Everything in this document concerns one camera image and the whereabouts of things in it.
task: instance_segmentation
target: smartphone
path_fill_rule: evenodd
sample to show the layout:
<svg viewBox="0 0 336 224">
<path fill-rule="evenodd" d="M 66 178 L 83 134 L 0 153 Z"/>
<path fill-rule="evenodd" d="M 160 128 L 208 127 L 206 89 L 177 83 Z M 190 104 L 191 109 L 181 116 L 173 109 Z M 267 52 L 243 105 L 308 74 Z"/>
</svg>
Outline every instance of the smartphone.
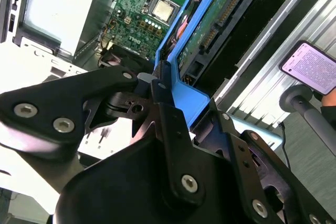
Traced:
<svg viewBox="0 0 336 224">
<path fill-rule="evenodd" d="M 323 95 L 336 87 L 336 60 L 306 41 L 299 41 L 279 67 Z"/>
</svg>

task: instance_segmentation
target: person's hand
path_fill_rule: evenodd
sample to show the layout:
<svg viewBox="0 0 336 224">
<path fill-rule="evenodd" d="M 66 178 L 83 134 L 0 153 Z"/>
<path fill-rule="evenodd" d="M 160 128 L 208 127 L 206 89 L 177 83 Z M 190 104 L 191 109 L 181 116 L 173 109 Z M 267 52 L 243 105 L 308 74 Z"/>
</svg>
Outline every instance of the person's hand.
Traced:
<svg viewBox="0 0 336 224">
<path fill-rule="evenodd" d="M 322 106 L 336 106 L 336 88 L 322 98 Z"/>
</svg>

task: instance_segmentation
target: cpu socket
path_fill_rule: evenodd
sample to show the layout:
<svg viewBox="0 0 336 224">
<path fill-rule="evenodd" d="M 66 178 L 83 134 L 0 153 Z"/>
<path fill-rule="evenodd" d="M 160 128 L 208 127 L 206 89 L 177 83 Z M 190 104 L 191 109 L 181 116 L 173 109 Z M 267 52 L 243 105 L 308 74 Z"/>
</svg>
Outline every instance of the cpu socket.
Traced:
<svg viewBox="0 0 336 224">
<path fill-rule="evenodd" d="M 179 9 L 180 7 L 170 0 L 146 0 L 141 12 L 170 26 Z"/>
</svg>

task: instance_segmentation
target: silver screw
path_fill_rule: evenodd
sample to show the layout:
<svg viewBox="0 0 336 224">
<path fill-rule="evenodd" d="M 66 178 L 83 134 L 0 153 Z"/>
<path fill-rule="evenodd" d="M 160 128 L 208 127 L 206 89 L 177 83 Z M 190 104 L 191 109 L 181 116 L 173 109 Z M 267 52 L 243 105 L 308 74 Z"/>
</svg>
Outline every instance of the silver screw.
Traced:
<svg viewBox="0 0 336 224">
<path fill-rule="evenodd" d="M 319 219 L 316 218 L 315 215 L 310 214 L 309 215 L 309 219 L 310 219 L 311 223 L 313 223 L 313 224 L 321 224 L 320 221 L 319 221 Z"/>
<path fill-rule="evenodd" d="M 123 73 L 122 74 L 124 77 L 126 77 L 127 79 L 132 79 L 132 76 L 129 73 Z"/>
<path fill-rule="evenodd" d="M 183 177 L 181 179 L 181 182 L 182 182 L 183 187 L 189 193 L 195 193 L 195 192 L 197 192 L 198 184 L 197 184 L 196 180 L 192 176 L 190 176 L 188 174 L 183 175 Z"/>
<path fill-rule="evenodd" d="M 267 209 L 259 200 L 254 199 L 252 201 L 252 206 L 253 206 L 254 210 L 257 212 L 257 214 L 262 216 L 264 219 L 267 218 L 267 216 L 268 216 Z"/>
<path fill-rule="evenodd" d="M 254 139 L 254 140 L 258 140 L 259 139 L 259 137 L 258 137 L 258 135 L 256 134 L 256 133 L 250 133 L 250 136 Z"/>
<path fill-rule="evenodd" d="M 159 83 L 159 86 L 160 86 L 161 88 L 163 88 L 163 89 L 166 89 L 166 86 L 163 85 L 162 83 Z"/>
<path fill-rule="evenodd" d="M 60 133 L 70 133 L 74 130 L 75 124 L 68 118 L 58 118 L 54 120 L 54 129 Z"/>
<path fill-rule="evenodd" d="M 224 117 L 225 120 L 230 120 L 230 117 L 227 114 L 223 113 L 222 116 Z"/>
<path fill-rule="evenodd" d="M 21 118 L 32 118 L 37 112 L 37 108 L 29 103 L 21 103 L 14 107 L 14 113 Z"/>
</svg>

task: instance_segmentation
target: cable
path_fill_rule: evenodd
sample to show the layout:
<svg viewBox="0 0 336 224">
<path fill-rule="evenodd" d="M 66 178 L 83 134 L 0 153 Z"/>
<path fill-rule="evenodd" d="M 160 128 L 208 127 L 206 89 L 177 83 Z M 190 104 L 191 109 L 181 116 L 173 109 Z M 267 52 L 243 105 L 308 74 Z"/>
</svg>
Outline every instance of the cable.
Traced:
<svg viewBox="0 0 336 224">
<path fill-rule="evenodd" d="M 282 148 L 283 154 L 285 156 L 286 165 L 287 165 L 288 169 L 291 170 L 290 163 L 289 163 L 289 158 L 287 156 L 287 152 L 286 152 L 286 149 L 285 149 L 285 144 L 286 144 L 285 124 L 283 122 L 281 122 L 279 124 L 279 126 L 281 127 L 281 130 L 282 130 L 282 144 L 281 144 L 281 148 Z"/>
</svg>

